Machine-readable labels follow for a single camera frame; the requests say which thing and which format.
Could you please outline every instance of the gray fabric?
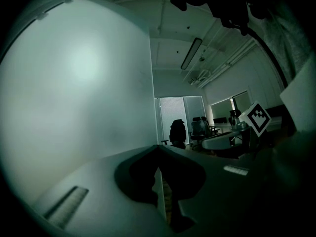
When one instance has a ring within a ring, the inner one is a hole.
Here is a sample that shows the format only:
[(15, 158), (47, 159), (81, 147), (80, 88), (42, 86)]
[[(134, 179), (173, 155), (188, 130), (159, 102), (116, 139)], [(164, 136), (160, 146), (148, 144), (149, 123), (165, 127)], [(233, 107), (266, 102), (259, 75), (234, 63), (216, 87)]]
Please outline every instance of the gray fabric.
[(206, 138), (211, 136), (211, 130), (205, 120), (194, 121), (192, 125), (192, 135), (193, 136), (205, 136)]
[(270, 14), (269, 18), (261, 20), (264, 41), (278, 60), (289, 84), (312, 53), (312, 47), (285, 3), (270, 6)]

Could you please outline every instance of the window blind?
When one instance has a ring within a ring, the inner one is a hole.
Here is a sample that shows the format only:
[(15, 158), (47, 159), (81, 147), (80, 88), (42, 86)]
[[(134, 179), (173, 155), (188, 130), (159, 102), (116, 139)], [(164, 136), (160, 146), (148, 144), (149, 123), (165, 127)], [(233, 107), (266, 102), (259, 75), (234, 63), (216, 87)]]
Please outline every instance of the window blind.
[(247, 110), (251, 105), (248, 92), (238, 95), (234, 97), (234, 99), (236, 101), (237, 109), (240, 110), (241, 113)]
[(192, 132), (191, 123), (195, 117), (205, 117), (205, 109), (201, 96), (183, 97), (187, 115), (188, 130)]
[(211, 105), (211, 108), (214, 119), (226, 118), (228, 122), (228, 118), (231, 116), (231, 113), (229, 111), (233, 109), (230, 98), (217, 104)]
[(163, 137), (164, 140), (169, 140), (170, 127), (174, 120), (182, 119), (184, 126), (186, 128), (187, 138), (185, 143), (189, 143), (188, 139), (188, 126), (186, 119), (186, 112), (184, 108), (184, 102), (182, 97), (164, 97), (160, 98), (160, 110), (161, 110), (161, 120), (163, 127)]
[(162, 121), (161, 121), (161, 112), (160, 112), (160, 99), (155, 98), (155, 111), (156, 111), (156, 122), (157, 122), (157, 137), (158, 137), (158, 144), (162, 144), (163, 138), (163, 131), (162, 131)]

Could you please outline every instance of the black cable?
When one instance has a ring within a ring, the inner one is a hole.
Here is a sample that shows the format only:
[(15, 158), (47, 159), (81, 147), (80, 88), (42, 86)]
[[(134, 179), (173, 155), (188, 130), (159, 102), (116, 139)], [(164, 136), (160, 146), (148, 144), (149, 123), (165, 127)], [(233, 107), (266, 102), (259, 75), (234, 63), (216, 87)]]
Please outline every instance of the black cable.
[[(240, 27), (239, 26), (236, 26), (236, 25), (233, 25), (233, 28), (236, 28), (236, 29), (239, 29), (240, 30)], [(250, 36), (252, 36), (255, 40), (257, 40), (261, 46), (263, 47), (263, 49), (265, 50), (265, 52), (267, 53), (267, 55), (269, 56), (270, 60), (272, 61), (272, 63), (274, 64), (281, 80), (282, 80), (282, 83), (283, 83), (283, 86), (284, 88), (286, 88), (288, 86), (287, 84), (287, 81), (286, 81), (286, 78), (285, 78), (285, 75), (282, 71), (282, 68), (280, 66), (280, 64), (277, 62), (277, 59), (276, 57), (274, 56), (274, 54), (272, 53), (272, 51), (269, 49), (269, 47), (267, 46), (267, 44), (258, 36), (258, 34), (252, 30), (251, 28), (248, 27), (248, 34)]]

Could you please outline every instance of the desk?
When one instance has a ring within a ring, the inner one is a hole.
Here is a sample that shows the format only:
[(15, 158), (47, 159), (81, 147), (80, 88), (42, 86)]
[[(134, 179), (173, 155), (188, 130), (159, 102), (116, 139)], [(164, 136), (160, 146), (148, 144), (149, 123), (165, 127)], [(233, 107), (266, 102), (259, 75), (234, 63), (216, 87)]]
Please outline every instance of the desk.
[(230, 123), (210, 124), (209, 127), (211, 129), (220, 128), (222, 133), (229, 132), (232, 129), (232, 126)]

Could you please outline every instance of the fluorescent light fixture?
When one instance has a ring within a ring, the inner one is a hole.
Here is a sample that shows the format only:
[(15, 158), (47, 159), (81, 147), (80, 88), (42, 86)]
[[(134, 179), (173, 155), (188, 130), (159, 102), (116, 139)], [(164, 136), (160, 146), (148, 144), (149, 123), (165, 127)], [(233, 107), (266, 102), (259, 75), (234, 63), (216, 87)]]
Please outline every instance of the fluorescent light fixture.
[(186, 58), (184, 59), (182, 65), (181, 65), (181, 69), (187, 69), (189, 63), (191, 62), (191, 60), (193, 59), (195, 53), (197, 52), (199, 46), (202, 44), (202, 40), (199, 38), (195, 38), (189, 52), (187, 53)]

